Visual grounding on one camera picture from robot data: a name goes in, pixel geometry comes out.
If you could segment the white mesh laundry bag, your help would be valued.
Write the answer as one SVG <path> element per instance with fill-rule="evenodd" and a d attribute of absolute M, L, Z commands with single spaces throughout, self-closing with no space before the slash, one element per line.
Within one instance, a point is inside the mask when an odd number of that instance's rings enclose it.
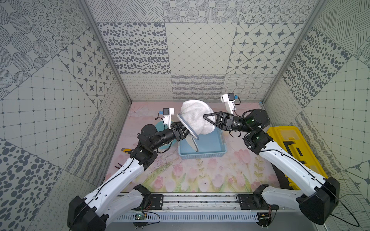
<path fill-rule="evenodd" d="M 200 100 L 189 100 L 182 104 L 177 118 L 186 127 L 190 135 L 186 137 L 187 143 L 195 152 L 199 151 L 196 140 L 200 135 L 207 135 L 214 131 L 215 126 L 203 118 L 205 114 L 212 114 L 211 107 Z"/>

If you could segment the turquoise mesh laundry bag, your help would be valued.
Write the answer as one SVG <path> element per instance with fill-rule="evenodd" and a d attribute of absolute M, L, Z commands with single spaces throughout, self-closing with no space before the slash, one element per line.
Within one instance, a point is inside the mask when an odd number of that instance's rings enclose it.
<path fill-rule="evenodd" d="M 169 127 L 167 124 L 165 124 L 163 122 L 163 120 L 160 120 L 156 125 L 155 125 L 156 129 L 157 129 L 157 134 L 158 135 L 168 135 L 170 133 L 172 133 L 172 129 L 174 128 L 174 124 L 172 123 Z"/>

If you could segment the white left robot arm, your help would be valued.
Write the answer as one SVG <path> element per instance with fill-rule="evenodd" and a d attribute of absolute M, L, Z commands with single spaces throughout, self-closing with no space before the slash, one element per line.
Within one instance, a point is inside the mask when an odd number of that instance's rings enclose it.
<path fill-rule="evenodd" d="M 157 149 L 173 140 L 191 137 L 191 130 L 182 122 L 158 131 L 152 124 L 145 125 L 137 135 L 138 145 L 130 150 L 130 158 L 97 189 L 84 198 L 76 196 L 69 203 L 67 227 L 71 231 L 104 231 L 126 212 L 148 207 L 151 192 L 143 185 L 135 186 L 128 194 L 119 193 L 141 175 L 158 157 Z"/>

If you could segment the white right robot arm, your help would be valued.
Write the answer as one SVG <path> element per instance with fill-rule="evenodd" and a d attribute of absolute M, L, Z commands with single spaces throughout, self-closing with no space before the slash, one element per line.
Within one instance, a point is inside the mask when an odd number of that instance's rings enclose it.
<path fill-rule="evenodd" d="M 216 112 L 204 114 L 203 118 L 223 131 L 244 132 L 246 147 L 277 167 L 299 187 L 299 190 L 288 190 L 262 184 L 253 192 L 257 203 L 300 211 L 318 225 L 323 225 L 338 206 L 339 182 L 314 172 L 280 147 L 263 130 L 270 123 L 265 110 L 254 109 L 242 117 Z"/>

